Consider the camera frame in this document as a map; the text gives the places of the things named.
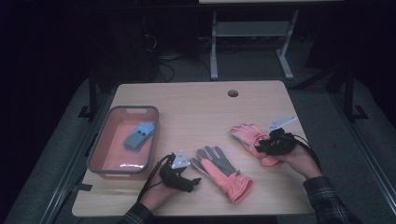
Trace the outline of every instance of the work glove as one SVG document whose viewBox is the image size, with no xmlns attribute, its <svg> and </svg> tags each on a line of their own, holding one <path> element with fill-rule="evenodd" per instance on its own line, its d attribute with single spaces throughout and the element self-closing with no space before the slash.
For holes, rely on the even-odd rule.
<svg viewBox="0 0 396 224">
<path fill-rule="evenodd" d="M 273 157 L 268 156 L 265 152 L 259 152 L 256 149 L 256 146 L 260 145 L 260 141 L 269 138 L 268 134 L 259 126 L 255 124 L 241 124 L 233 126 L 230 133 L 240 140 L 248 152 L 261 159 L 262 166 L 275 166 L 282 163 L 282 161 L 276 160 Z"/>
<path fill-rule="evenodd" d="M 191 159 L 192 166 L 207 175 L 231 203 L 241 203 L 253 190 L 253 180 L 241 175 L 219 147 L 198 149 L 197 156 L 199 160 Z"/>
<path fill-rule="evenodd" d="M 297 140 L 296 137 L 304 140 L 305 143 Z M 321 171 L 317 154 L 315 154 L 308 142 L 299 135 L 285 133 L 285 130 L 279 128 L 271 131 L 269 139 L 260 140 L 259 144 L 259 146 L 256 146 L 257 151 L 271 156 L 287 155 L 291 153 L 297 145 L 300 145 L 308 152 Z"/>
<path fill-rule="evenodd" d="M 140 122 L 131 135 L 126 138 L 124 142 L 125 147 L 133 151 L 138 151 L 146 140 L 149 139 L 154 131 L 154 127 L 152 122 Z"/>
</svg>

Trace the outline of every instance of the glove cuff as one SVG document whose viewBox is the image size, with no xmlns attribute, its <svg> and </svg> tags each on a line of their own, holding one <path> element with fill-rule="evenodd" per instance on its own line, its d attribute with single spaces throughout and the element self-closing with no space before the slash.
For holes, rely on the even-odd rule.
<svg viewBox="0 0 396 224">
<path fill-rule="evenodd" d="M 276 160 L 271 156 L 266 156 L 266 157 L 262 158 L 262 166 L 265 166 L 265 167 L 273 167 L 273 166 L 280 165 L 282 163 L 283 163 L 283 161 Z"/>
<path fill-rule="evenodd" d="M 241 175 L 239 171 L 228 176 L 225 181 L 219 184 L 221 190 L 227 194 L 231 203 L 241 203 L 253 190 L 253 180 L 250 177 Z"/>
</svg>

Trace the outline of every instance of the translucent tray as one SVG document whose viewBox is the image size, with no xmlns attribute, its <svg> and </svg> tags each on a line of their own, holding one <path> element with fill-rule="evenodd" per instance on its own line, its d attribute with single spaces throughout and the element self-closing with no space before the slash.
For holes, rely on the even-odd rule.
<svg viewBox="0 0 396 224">
<path fill-rule="evenodd" d="M 138 150 L 128 149 L 124 142 L 141 122 L 152 122 L 154 131 Z M 106 179 L 147 179 L 158 129 L 159 111 L 155 106 L 111 108 L 88 158 L 88 168 Z"/>
</svg>

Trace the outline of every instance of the plaid sleeve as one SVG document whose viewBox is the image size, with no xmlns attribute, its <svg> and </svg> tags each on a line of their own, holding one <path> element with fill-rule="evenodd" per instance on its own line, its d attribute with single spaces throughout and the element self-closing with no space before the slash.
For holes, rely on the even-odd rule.
<svg viewBox="0 0 396 224">
<path fill-rule="evenodd" d="M 309 202 L 315 209 L 318 224 L 361 223 L 341 201 L 328 177 L 319 176 L 304 182 Z"/>
<path fill-rule="evenodd" d="M 150 223 L 154 218 L 151 211 L 141 203 L 135 203 L 134 206 L 121 218 L 118 224 L 144 224 Z"/>
</svg>

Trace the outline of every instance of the dark background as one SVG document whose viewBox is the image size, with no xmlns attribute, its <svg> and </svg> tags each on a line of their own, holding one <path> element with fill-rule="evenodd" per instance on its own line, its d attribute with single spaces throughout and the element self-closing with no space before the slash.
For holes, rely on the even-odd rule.
<svg viewBox="0 0 396 224">
<path fill-rule="evenodd" d="M 343 63 L 351 67 L 396 126 L 395 4 L 346 2 L 326 14 L 302 10 L 293 38 L 316 39 L 307 66 L 326 69 Z M 81 10 L 63 0 L 3 0 L 0 4 L 1 221 L 89 74 L 96 75 L 101 91 L 121 82 L 150 82 L 155 55 L 145 50 L 144 33 L 150 30 L 163 39 L 162 48 L 172 48 L 208 36 L 210 27 L 203 23 L 211 22 L 211 14 L 172 17 L 162 12 L 152 17 L 153 25 L 144 27 L 145 13 Z"/>
</svg>

